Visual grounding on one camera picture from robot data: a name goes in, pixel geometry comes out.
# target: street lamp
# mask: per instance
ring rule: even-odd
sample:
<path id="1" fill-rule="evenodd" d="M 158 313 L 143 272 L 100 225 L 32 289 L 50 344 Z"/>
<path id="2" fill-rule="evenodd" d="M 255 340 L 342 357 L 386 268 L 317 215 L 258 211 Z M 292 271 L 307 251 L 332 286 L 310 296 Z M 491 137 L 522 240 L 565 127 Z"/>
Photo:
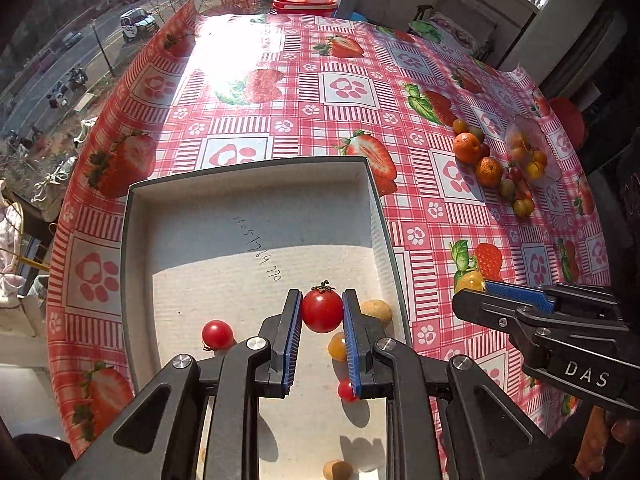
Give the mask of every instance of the street lamp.
<path id="1" fill-rule="evenodd" d="M 100 47 L 100 51 L 104 56 L 104 60 L 107 62 L 107 66 L 109 67 L 109 72 L 111 72 L 112 76 L 116 77 L 116 73 L 113 71 L 113 66 L 111 66 L 111 63 L 109 63 L 109 58 L 107 58 L 107 54 L 102 48 L 102 43 L 100 42 L 100 38 L 98 37 L 98 31 L 95 30 L 95 20 L 91 20 L 91 28 L 94 30 L 95 39 L 98 41 L 98 46 Z"/>

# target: strawberry print tablecloth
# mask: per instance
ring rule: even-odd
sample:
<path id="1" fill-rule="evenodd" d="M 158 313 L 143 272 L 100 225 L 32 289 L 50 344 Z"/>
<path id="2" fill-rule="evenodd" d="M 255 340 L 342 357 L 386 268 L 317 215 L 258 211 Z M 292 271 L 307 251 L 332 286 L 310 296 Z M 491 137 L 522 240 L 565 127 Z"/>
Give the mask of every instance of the strawberry print tablecloth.
<path id="1" fill-rule="evenodd" d="M 504 131 L 516 114 L 538 122 L 562 170 L 558 182 L 532 188 L 536 209 L 524 220 L 456 163 L 454 134 L 446 126 L 455 116 L 482 128 L 492 155 L 507 166 Z M 451 310 L 456 262 L 450 246 L 460 240 L 469 262 L 492 262 L 505 282 L 564 280 L 563 259 L 569 278 L 609 282 L 580 163 L 529 75 L 496 72 L 450 48 L 367 23 L 205 17 L 188 3 L 116 85 L 82 149 L 60 214 L 48 346 L 76 455 L 131 398 L 119 290 L 129 184 L 338 153 L 366 154 L 382 175 L 376 184 L 414 348 L 441 359 L 468 354 L 542 430 L 559 427 L 570 407 L 562 394 L 521 373 L 521 355 L 505 335 L 461 322 Z"/>

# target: metal screw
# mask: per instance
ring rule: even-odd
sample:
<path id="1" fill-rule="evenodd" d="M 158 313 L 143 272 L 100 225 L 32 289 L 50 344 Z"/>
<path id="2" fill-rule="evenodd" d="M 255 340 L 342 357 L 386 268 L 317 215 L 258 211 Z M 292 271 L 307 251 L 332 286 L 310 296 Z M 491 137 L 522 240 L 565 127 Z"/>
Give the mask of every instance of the metal screw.
<path id="1" fill-rule="evenodd" d="M 256 336 L 248 339 L 246 345 L 247 348 L 250 348 L 251 350 L 259 350 L 260 348 L 267 346 L 267 341 L 262 337 Z"/>
<path id="2" fill-rule="evenodd" d="M 383 337 L 381 339 L 378 339 L 378 341 L 376 342 L 376 346 L 381 350 L 384 350 L 385 352 L 389 352 L 394 350 L 396 346 L 398 346 L 398 343 L 396 343 L 390 337 Z"/>
<path id="3" fill-rule="evenodd" d="M 469 368 L 471 368 L 471 365 L 473 364 L 473 361 L 466 355 L 456 355 L 453 358 L 452 364 L 458 370 L 469 370 Z"/>
<path id="4" fill-rule="evenodd" d="M 191 364 L 191 356 L 187 354 L 180 354 L 174 357 L 174 360 L 171 361 L 171 364 L 174 368 L 186 368 Z"/>

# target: parked car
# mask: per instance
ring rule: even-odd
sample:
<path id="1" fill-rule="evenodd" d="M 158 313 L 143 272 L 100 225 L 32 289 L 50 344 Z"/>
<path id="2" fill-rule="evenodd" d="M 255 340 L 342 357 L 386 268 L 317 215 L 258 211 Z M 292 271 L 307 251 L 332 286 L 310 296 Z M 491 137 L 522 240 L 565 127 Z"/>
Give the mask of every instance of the parked car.
<path id="1" fill-rule="evenodd" d="M 64 38 L 62 38 L 62 43 L 64 44 L 65 48 L 69 50 L 80 40 L 82 40 L 82 32 L 76 32 L 72 30 Z"/>
<path id="2" fill-rule="evenodd" d="M 45 73 L 56 62 L 56 54 L 48 48 L 38 56 L 38 72 Z"/>
<path id="3" fill-rule="evenodd" d="M 137 37 L 151 37 L 160 29 L 156 19 L 142 7 L 131 9 L 121 15 L 120 28 L 125 43 Z"/>

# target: road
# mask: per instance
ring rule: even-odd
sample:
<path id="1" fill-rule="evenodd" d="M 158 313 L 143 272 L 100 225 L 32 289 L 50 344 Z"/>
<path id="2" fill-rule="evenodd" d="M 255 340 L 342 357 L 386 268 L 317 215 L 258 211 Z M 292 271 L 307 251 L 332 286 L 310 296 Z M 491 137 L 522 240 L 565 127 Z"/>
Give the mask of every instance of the road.
<path id="1" fill-rule="evenodd" d="M 135 7 L 143 7 L 147 11 L 151 11 L 152 2 L 154 8 L 157 0 L 140 0 L 135 4 L 127 4 L 110 9 L 95 21 L 95 28 L 104 47 L 104 51 L 111 64 L 126 52 L 122 32 L 120 30 L 120 15 Z M 160 2 L 159 6 L 165 8 L 170 6 L 168 1 Z M 162 21 L 156 16 L 156 21 L 162 26 Z M 2 129 L 3 137 L 10 131 L 15 130 L 23 137 L 26 136 L 32 124 L 46 132 L 62 118 L 66 110 L 52 109 L 49 107 L 49 101 L 45 95 L 49 92 L 53 85 L 63 78 L 65 73 L 76 64 L 80 64 L 87 72 L 87 86 L 91 86 L 104 76 L 108 71 L 108 66 L 100 49 L 93 30 L 87 25 L 82 32 L 82 40 L 76 43 L 68 51 L 61 51 L 57 61 L 44 73 L 35 73 L 24 87 L 18 92 L 16 100 L 18 104 L 7 118 L 4 128 Z M 81 90 L 77 91 L 78 95 L 71 96 L 71 102 L 74 103 L 80 96 Z"/>

